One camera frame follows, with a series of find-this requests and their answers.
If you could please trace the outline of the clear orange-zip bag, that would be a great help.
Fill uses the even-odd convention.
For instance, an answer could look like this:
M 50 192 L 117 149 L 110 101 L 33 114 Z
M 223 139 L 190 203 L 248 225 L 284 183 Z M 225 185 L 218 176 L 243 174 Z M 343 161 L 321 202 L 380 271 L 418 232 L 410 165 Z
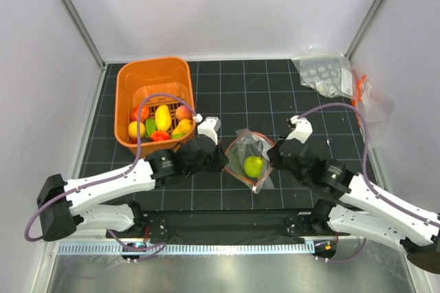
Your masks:
M 249 129 L 236 131 L 236 138 L 225 151 L 229 163 L 225 170 L 244 183 L 254 194 L 261 190 L 273 190 L 270 177 L 273 168 L 267 152 L 274 142 L 266 135 Z

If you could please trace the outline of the green toy apple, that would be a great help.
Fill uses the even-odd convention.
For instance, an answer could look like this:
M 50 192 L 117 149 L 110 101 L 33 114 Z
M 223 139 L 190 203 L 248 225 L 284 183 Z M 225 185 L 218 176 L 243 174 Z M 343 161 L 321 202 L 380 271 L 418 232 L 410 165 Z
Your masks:
M 265 166 L 265 160 L 259 156 L 249 156 L 243 163 L 245 174 L 251 178 L 259 178 Z

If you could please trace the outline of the orange plastic basket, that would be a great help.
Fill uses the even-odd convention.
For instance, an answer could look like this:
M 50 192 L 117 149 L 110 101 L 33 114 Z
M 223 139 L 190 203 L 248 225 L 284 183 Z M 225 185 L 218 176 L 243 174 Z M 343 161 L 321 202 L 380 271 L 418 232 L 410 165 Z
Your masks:
M 188 63 L 179 57 L 153 58 L 135 61 L 123 66 L 116 78 L 115 87 L 115 118 L 114 135 L 119 144 L 135 155 L 137 145 L 134 138 L 129 136 L 129 123 L 132 110 L 147 96 L 156 93 L 171 94 L 180 99 L 176 100 L 157 96 L 147 102 L 150 117 L 160 105 L 168 105 L 174 129 L 178 120 L 175 110 L 183 103 L 195 108 L 193 86 Z

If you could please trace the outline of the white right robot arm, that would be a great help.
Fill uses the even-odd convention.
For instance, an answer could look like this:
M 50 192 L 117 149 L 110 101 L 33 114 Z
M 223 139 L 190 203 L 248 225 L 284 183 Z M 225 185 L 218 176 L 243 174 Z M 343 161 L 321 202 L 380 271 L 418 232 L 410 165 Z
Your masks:
M 314 233 L 360 236 L 439 273 L 439 214 L 405 202 L 338 160 L 321 159 L 297 140 L 280 140 L 267 154 L 274 169 L 290 172 L 320 196 L 309 219 Z

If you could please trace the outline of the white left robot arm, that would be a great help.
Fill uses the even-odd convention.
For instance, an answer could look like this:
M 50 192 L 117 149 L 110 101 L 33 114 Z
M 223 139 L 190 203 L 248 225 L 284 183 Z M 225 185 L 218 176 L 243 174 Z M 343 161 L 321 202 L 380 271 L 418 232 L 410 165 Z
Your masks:
M 120 210 L 108 203 L 125 195 L 151 191 L 198 172 L 218 173 L 228 164 L 220 141 L 197 136 L 178 149 L 161 149 L 129 166 L 82 179 L 48 177 L 36 198 L 43 241 L 64 239 L 77 230 L 112 230 L 130 238 L 146 225 L 137 206 Z

